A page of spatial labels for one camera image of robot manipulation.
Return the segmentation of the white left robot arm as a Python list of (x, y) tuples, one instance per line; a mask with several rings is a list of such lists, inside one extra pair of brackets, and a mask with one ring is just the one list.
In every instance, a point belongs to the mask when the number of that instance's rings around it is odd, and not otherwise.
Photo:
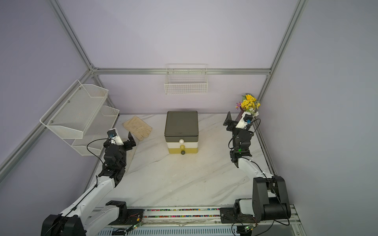
[(96, 206), (121, 182), (126, 172), (127, 151), (136, 146), (131, 133), (122, 141), (116, 129), (107, 132), (101, 172), (92, 187), (59, 214), (49, 215), (42, 223), (43, 236), (95, 236), (111, 223), (127, 222), (128, 210), (124, 201), (111, 200), (94, 216)]

